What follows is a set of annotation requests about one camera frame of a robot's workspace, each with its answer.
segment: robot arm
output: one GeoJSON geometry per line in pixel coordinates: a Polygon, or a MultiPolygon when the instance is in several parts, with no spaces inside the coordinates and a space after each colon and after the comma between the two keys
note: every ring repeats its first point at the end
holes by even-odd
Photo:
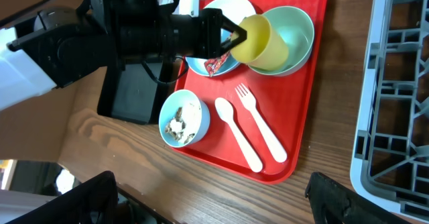
{"type": "MultiPolygon", "coordinates": [[[[196,6],[195,0],[184,3],[190,6],[181,13],[198,7],[198,0],[196,6]]],[[[220,9],[172,14],[178,5],[84,0],[78,9],[45,9],[0,30],[0,110],[66,87],[101,66],[121,70],[130,58],[215,58],[246,39],[246,31],[220,9]],[[221,42],[221,28],[239,37],[221,42]]]]}

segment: wooden tabletop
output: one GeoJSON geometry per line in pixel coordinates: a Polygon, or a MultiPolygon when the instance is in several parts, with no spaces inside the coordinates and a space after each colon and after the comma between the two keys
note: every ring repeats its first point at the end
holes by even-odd
{"type": "Polygon", "coordinates": [[[313,223],[313,172],[349,178],[372,0],[328,0],[298,165],[285,182],[256,183],[166,146],[158,126],[97,115],[105,69],[80,81],[60,164],[85,181],[103,170],[180,223],[313,223]]]}

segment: cup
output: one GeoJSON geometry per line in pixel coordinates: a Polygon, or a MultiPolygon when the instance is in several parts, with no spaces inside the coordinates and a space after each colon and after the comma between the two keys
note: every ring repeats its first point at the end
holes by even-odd
{"type": "Polygon", "coordinates": [[[239,26],[247,31],[247,39],[231,50],[235,60],[264,70],[277,70],[285,64],[289,48],[265,16],[246,17],[239,26]]]}

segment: spoon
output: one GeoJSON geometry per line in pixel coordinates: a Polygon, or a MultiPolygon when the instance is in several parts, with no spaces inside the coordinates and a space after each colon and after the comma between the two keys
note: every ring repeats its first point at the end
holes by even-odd
{"type": "Polygon", "coordinates": [[[231,128],[250,169],[254,172],[260,172],[263,167],[262,161],[241,133],[237,124],[235,124],[233,106],[222,97],[217,98],[216,101],[214,101],[214,105],[216,106],[216,111],[219,114],[219,117],[231,128]]]}

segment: fork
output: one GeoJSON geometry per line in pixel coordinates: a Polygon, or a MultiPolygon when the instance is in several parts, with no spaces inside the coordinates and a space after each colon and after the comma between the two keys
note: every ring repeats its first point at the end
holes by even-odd
{"type": "Polygon", "coordinates": [[[243,103],[244,108],[250,111],[256,121],[256,124],[261,131],[262,137],[264,138],[271,155],[274,157],[274,160],[279,163],[285,162],[288,159],[288,154],[256,109],[255,96],[253,96],[250,90],[243,83],[239,84],[235,88],[235,91],[243,103]]]}

